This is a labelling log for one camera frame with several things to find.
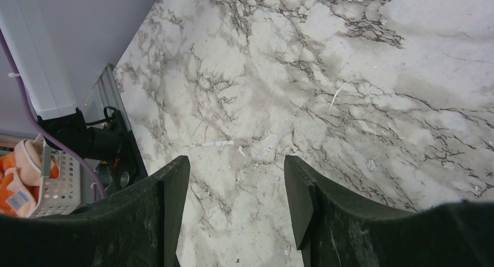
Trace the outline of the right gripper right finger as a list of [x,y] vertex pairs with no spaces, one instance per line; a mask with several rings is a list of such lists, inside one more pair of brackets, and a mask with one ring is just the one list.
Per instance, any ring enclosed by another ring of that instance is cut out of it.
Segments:
[[284,179],[305,266],[492,266],[493,203],[419,213],[363,197],[286,156]]

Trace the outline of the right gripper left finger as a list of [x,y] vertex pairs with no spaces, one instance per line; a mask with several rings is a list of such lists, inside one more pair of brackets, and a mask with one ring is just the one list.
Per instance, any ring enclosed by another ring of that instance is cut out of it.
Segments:
[[178,266],[190,162],[154,174],[68,215],[1,216],[2,266]]

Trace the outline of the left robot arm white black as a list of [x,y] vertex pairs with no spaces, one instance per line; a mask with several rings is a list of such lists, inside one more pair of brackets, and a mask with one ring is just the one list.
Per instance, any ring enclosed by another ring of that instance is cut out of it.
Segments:
[[119,156],[123,134],[89,125],[78,107],[40,0],[1,0],[1,45],[47,144],[82,159]]

